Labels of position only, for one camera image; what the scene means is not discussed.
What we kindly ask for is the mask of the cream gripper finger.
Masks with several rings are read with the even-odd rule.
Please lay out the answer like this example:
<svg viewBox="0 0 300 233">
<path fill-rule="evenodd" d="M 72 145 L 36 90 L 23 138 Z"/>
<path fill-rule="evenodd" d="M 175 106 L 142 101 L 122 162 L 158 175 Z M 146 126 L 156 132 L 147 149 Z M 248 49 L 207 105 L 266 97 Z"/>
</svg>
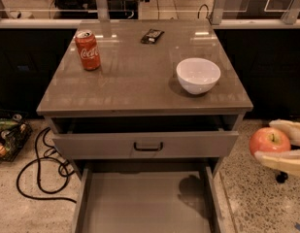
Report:
<svg viewBox="0 0 300 233">
<path fill-rule="evenodd" d="M 300 177 L 300 150 L 257 151 L 253 156 L 263 166 Z"/>
<path fill-rule="evenodd" d="M 300 147 L 300 122 L 276 119 L 270 121 L 269 125 L 285 133 L 292 145 Z"/>
</svg>

